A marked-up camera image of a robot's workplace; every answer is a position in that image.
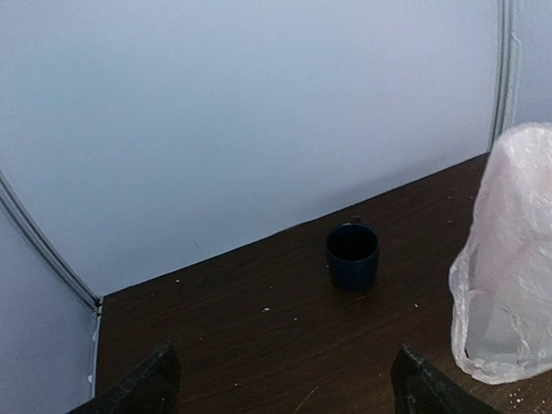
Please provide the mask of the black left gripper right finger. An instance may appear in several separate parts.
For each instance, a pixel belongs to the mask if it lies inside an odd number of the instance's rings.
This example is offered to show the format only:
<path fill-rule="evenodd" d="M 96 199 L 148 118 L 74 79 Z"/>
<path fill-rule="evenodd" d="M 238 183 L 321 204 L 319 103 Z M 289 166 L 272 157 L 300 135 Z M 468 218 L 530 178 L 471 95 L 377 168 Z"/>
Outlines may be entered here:
<path fill-rule="evenodd" d="M 395 413 L 499 413 L 405 345 L 392 364 L 391 381 Z"/>

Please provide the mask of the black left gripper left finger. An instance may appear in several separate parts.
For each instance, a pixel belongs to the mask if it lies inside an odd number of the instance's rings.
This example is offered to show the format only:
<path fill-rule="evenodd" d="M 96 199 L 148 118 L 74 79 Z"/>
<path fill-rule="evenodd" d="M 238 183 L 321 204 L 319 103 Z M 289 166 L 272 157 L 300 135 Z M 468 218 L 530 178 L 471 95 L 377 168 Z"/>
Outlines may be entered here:
<path fill-rule="evenodd" d="M 178 413 L 181 365 L 173 345 L 156 349 L 108 391 L 71 410 L 85 413 Z"/>

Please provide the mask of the translucent pink plastic bag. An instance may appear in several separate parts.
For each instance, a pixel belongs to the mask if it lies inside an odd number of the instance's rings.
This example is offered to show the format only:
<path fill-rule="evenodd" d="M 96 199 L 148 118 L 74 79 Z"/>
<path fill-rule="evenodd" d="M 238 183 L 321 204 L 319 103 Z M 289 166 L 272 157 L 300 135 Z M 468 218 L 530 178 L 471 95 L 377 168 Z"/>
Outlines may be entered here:
<path fill-rule="evenodd" d="M 448 284 L 451 351 L 464 373 L 500 385 L 550 370 L 550 123 L 495 141 Z"/>

